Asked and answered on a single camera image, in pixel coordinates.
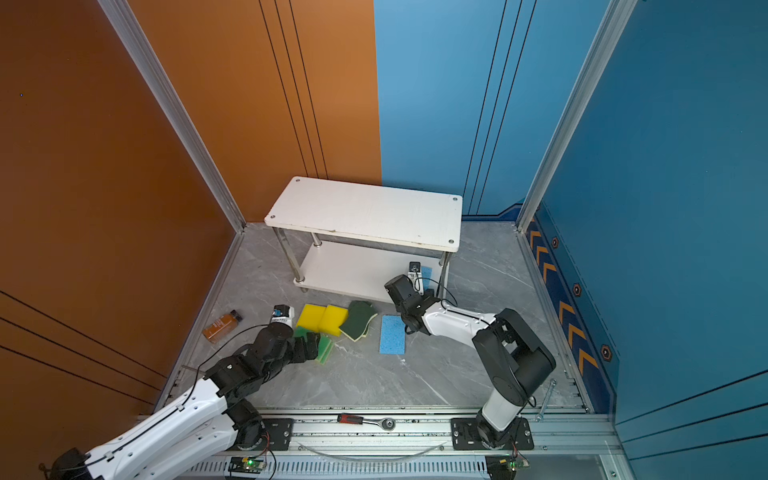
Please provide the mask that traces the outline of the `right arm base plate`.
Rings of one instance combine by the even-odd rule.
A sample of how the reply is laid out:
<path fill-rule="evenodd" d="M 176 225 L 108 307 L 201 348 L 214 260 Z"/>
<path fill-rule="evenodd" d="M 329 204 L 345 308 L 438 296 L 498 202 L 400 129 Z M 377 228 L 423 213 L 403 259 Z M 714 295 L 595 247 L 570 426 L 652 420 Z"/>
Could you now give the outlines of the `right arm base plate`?
<path fill-rule="evenodd" d="M 497 431 L 483 418 L 453 418 L 450 421 L 453 448 L 469 450 L 518 450 L 535 448 L 529 422 L 516 417 L 506 429 Z"/>

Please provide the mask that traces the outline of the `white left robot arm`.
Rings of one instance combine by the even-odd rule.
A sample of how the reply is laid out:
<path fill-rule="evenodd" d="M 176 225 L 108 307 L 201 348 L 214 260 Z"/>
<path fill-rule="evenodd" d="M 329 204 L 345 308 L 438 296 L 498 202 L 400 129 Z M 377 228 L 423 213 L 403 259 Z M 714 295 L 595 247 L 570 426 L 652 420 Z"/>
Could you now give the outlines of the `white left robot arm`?
<path fill-rule="evenodd" d="M 72 448 L 47 479 L 172 479 L 231 446 L 269 444 L 262 415 L 249 401 L 286 366 L 312 361 L 320 336 L 295 336 L 284 322 L 261 326 L 256 338 L 201 373 L 176 400 L 116 438 L 83 453 Z"/>

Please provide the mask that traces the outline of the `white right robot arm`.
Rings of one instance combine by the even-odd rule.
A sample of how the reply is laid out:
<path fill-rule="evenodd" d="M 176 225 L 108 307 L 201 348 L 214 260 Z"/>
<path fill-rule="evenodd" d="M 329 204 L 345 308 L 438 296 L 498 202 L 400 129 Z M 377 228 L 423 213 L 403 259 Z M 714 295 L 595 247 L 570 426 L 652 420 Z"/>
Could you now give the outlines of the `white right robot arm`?
<path fill-rule="evenodd" d="M 419 293 L 399 275 L 385 284 L 410 333 L 445 337 L 476 350 L 493 390 L 476 417 L 480 441 L 491 449 L 513 442 L 513 423 L 556 368 L 544 342 L 515 310 L 479 313 Z"/>

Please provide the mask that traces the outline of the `blue cellulose sponge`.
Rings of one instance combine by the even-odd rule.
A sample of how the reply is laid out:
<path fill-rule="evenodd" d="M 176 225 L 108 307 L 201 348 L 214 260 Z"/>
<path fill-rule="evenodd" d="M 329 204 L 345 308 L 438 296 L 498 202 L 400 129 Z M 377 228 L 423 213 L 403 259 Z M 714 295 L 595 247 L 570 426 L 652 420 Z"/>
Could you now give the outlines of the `blue cellulose sponge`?
<path fill-rule="evenodd" d="M 431 287 L 431 274 L 432 269 L 426 265 L 421 266 L 421 283 L 422 288 L 424 291 L 428 290 Z"/>
<path fill-rule="evenodd" d="M 385 315 L 381 320 L 379 353 L 405 354 L 405 324 L 399 316 Z"/>

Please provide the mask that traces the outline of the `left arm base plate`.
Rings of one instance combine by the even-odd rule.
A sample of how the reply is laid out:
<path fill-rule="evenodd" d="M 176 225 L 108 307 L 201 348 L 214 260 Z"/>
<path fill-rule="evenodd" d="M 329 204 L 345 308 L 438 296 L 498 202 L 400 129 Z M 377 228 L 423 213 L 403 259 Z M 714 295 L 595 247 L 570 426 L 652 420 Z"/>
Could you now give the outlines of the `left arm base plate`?
<path fill-rule="evenodd" d="M 288 451 L 293 435 L 292 418 L 265 418 L 245 425 L 233 448 L 240 451 Z"/>

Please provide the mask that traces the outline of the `green yellow wavy sponge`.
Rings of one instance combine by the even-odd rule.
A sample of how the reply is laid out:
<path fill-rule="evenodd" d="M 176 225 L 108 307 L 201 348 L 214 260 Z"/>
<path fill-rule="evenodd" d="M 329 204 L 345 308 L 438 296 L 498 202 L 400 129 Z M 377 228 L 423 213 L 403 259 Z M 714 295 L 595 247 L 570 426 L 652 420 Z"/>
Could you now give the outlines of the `green yellow wavy sponge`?
<path fill-rule="evenodd" d="M 367 335 L 369 325 L 377 315 L 372 303 L 354 300 L 348 306 L 348 316 L 339 327 L 340 332 L 350 340 L 357 341 Z"/>

